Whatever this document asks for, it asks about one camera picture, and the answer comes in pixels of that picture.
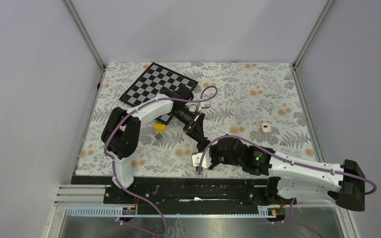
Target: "chessboard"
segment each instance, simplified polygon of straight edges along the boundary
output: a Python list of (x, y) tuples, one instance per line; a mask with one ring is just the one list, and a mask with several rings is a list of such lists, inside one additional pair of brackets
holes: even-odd
[[(159, 64), (152, 63), (126, 90), (119, 100), (135, 107), (154, 98), (163, 88), (176, 91), (180, 85), (184, 85), (193, 90), (197, 84), (197, 81), (189, 77), (181, 75)], [(167, 125), (172, 118), (172, 115), (165, 114), (157, 118), (157, 120)]]

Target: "table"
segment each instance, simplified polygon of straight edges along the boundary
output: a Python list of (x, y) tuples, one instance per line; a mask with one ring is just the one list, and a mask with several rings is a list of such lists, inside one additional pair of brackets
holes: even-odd
[[(103, 153), (100, 140), (106, 121), (115, 107), (130, 106), (119, 97), (150, 65), (150, 62), (111, 62), (94, 108), (91, 123), (78, 155), (78, 176), (111, 176), (111, 160)], [(231, 134), (247, 138), (265, 147), (291, 156), (315, 161), (306, 117), (289, 63), (201, 63), (159, 62), (199, 82), (193, 93), (199, 98), (202, 89), (218, 88), (218, 95), (205, 111), (204, 133), (208, 139)], [(213, 95), (213, 89), (205, 97)], [(261, 123), (271, 124), (271, 132), (261, 132)], [(182, 123), (173, 119), (163, 138), (157, 140), (156, 121), (141, 128), (139, 144), (132, 154), (135, 176), (143, 177), (207, 177), (263, 178), (251, 176), (240, 167), (218, 165), (198, 175), (191, 165), (196, 142), (182, 132)]]

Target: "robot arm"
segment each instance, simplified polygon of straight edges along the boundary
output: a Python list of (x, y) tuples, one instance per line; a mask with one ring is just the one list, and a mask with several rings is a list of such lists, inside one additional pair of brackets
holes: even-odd
[[(193, 95), (189, 89), (180, 88), (177, 92), (163, 90), (154, 99), (168, 97), (188, 100)], [(178, 101), (159, 101), (141, 110), (139, 109), (140, 106), (128, 110), (119, 107), (115, 108), (106, 123), (101, 137), (102, 141), (106, 143), (122, 118), (137, 110), (132, 117), (126, 120), (124, 124), (125, 130), (118, 130), (108, 146), (109, 153), (118, 158), (115, 164), (121, 184), (124, 187), (129, 187), (133, 182), (130, 155), (137, 147), (140, 127), (163, 114), (171, 113), (174, 115), (185, 125), (183, 127), (184, 132), (198, 142), (199, 153), (192, 155), (193, 165), (197, 167), (202, 155), (201, 152), (210, 143), (203, 134), (202, 123), (205, 114), (200, 111), (191, 112), (185, 107), (185, 103)], [(275, 152), (270, 148), (264, 149), (294, 162), (364, 177), (363, 172), (354, 161), (346, 160), (343, 165), (324, 164), (294, 158), (281, 152)], [(265, 199), (270, 203), (279, 204), (283, 199), (295, 197), (298, 199), (335, 201), (337, 205), (354, 211), (364, 211), (365, 209), (365, 183), (363, 181), (339, 174), (293, 166), (264, 153), (256, 147), (247, 146), (236, 138), (220, 139), (217, 144), (209, 148), (209, 156), (205, 156), (203, 167), (213, 169), (218, 164), (240, 166), (243, 171), (251, 175), (268, 176)]]

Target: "tabletop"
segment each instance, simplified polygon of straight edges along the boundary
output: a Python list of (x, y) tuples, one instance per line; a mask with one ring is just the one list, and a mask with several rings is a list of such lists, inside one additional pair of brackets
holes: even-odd
[[(91, 123), (78, 155), (76, 175), (111, 176), (111, 159), (104, 155), (100, 136), (115, 107), (130, 106), (119, 97), (135, 82), (150, 62), (111, 62), (94, 108)], [(160, 62), (164, 67), (198, 81), (193, 93), (199, 98), (203, 88), (214, 85), (218, 95), (205, 110), (204, 133), (208, 139), (224, 134), (238, 135), (261, 146), (291, 156), (315, 161), (306, 117), (289, 63), (200, 63)], [(207, 89), (204, 97), (210, 97)], [(271, 125), (270, 133), (261, 131), (261, 123)], [(182, 132), (182, 123), (173, 119), (158, 140), (156, 121), (143, 125), (139, 144), (131, 155), (135, 176), (260, 178), (240, 167), (218, 165), (198, 175), (191, 164), (196, 142)]]

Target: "floral pattern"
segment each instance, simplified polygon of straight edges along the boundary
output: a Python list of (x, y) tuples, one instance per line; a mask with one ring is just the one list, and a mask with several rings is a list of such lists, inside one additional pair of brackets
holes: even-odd
[[(103, 154), (100, 140), (106, 121), (115, 107), (129, 108), (120, 95), (142, 74), (150, 62), (111, 62), (101, 83), (97, 104), (88, 128), (82, 152), (78, 156), (77, 175), (111, 176), (110, 158)], [(250, 139), (265, 147), (291, 156), (314, 161), (306, 117), (288, 63), (159, 63), (199, 82), (193, 93), (200, 96), (210, 85), (218, 95), (205, 110), (204, 132), (209, 139), (231, 134)], [(213, 95), (208, 89), (204, 97)], [(260, 125), (268, 122), (270, 133)], [(156, 139), (156, 121), (144, 125), (131, 166), (135, 176), (197, 177), (191, 165), (196, 142), (182, 132), (182, 123), (173, 119), (162, 138)], [(254, 178), (240, 167), (218, 165), (204, 171), (202, 177)]]

